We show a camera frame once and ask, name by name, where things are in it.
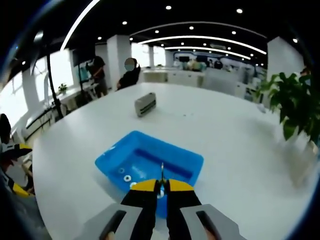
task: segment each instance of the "gray box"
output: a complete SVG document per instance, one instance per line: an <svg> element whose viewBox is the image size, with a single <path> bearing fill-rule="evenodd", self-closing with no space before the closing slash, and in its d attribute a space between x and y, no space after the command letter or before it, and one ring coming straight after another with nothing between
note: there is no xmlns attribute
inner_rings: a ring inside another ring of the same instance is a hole
<svg viewBox="0 0 320 240"><path fill-rule="evenodd" d="M134 102L135 112L138 117L143 117L156 108L156 94L150 92Z"/></svg>

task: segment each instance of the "robotic arm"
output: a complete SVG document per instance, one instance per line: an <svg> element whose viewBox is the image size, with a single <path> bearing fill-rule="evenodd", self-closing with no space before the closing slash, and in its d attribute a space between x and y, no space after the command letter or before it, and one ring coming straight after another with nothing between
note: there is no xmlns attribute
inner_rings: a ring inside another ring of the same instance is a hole
<svg viewBox="0 0 320 240"><path fill-rule="evenodd" d="M105 240L114 232L115 240L150 240L156 223L157 196L161 186L167 195L167 227L170 240L245 240L238 225L210 204L202 205L189 184L164 178L150 179L132 186L121 204L113 203L89 220L76 240Z"/></svg>

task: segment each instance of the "column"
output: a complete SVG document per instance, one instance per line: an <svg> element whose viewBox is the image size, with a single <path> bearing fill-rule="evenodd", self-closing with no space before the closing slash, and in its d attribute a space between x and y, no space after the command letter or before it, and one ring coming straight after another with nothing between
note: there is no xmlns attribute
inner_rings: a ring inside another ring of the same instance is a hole
<svg viewBox="0 0 320 240"><path fill-rule="evenodd" d="M126 35L114 35L106 41L110 83L113 90L117 82L126 73L125 61L131 58L130 38Z"/></svg>
<svg viewBox="0 0 320 240"><path fill-rule="evenodd" d="M149 60L150 60L150 67L153 68L155 66L155 58L154 58L154 47L149 46Z"/></svg>

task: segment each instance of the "curved light strip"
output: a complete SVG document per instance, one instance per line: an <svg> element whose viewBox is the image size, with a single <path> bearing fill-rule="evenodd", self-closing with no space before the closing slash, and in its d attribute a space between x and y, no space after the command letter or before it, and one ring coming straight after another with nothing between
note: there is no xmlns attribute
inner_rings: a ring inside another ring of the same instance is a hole
<svg viewBox="0 0 320 240"><path fill-rule="evenodd" d="M232 51L225 51L225 50L221 50L221 49L216 49L216 48L210 48L210 47L201 47L201 46L169 46L169 47L165 47L165 50L172 50L172 49L197 49L197 50L206 50L206 51L214 51L214 52L219 52L219 53L224 53L224 54L231 54L231 55L235 55L244 59L248 59L250 60L251 57L239 54L239 53L235 53Z"/></svg>
<svg viewBox="0 0 320 240"><path fill-rule="evenodd" d="M90 12L90 10L98 3L100 2L100 0L93 0L92 2L89 3L88 6L86 6L86 8L83 10L83 12L80 14L80 16L78 16L78 18L75 20L74 24L72 25L72 27L70 28L68 34L66 35L62 46L60 48L60 51L63 51L68 43L68 41L71 38L71 35L74 33L74 31L76 30L76 28L78 27L79 23L82 21L82 19L84 19L84 17L88 14L88 12Z"/></svg>
<svg viewBox="0 0 320 240"><path fill-rule="evenodd" d="M146 32L146 31L149 31L149 30L152 30L152 29L156 29L156 28L163 28L163 27L180 25L180 24L215 24L215 25L232 27L232 28L235 28L235 29L241 29L241 30L244 30L244 31L256 34L256 35L259 35L260 37L263 37L265 39L267 38L265 35L262 35L262 34L256 32L256 31L252 31L250 29L247 29L247 28L244 28L244 27L241 27L241 26L236 26L236 25L222 23L222 22L215 22L215 21L182 21L182 22L168 23L168 24L163 24L163 25L159 25L159 26L153 26L153 27L146 28L144 30L137 31L135 33L130 34L130 36L136 35L136 34L139 34L139 33L142 33L142 32Z"/></svg>
<svg viewBox="0 0 320 240"><path fill-rule="evenodd" d="M154 38L146 41L141 41L138 42L139 44L147 44L147 43L152 43L152 42L157 42L157 41L163 41L163 40L171 40L171 39L209 39L209 40L216 40L216 41L223 41L223 42L228 42L231 44L238 44L243 47L255 50L259 53L262 53L266 55L267 53L265 51L262 51L254 46L250 46L248 44L239 42L239 41L234 41L226 38L221 38L221 37L214 37L214 36L194 36L194 35L188 35L188 36L166 36L166 37L160 37L160 38Z"/></svg>

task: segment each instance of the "white counter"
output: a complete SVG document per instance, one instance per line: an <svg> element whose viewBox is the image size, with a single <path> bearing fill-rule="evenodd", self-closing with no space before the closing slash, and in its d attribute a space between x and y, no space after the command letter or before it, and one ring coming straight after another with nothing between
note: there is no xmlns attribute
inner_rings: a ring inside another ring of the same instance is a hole
<svg viewBox="0 0 320 240"><path fill-rule="evenodd" d="M156 109L143 118L134 101L155 92ZM71 240L86 221L120 192L95 160L133 130L201 154L203 168L194 187L235 221L247 240L283 240L304 215L314 185L296 191L277 151L273 131L279 117L262 114L239 98L205 89L142 83L109 94L67 115L33 146L33 180L42 219L53 240ZM168 239L166 222L155 232Z"/></svg>

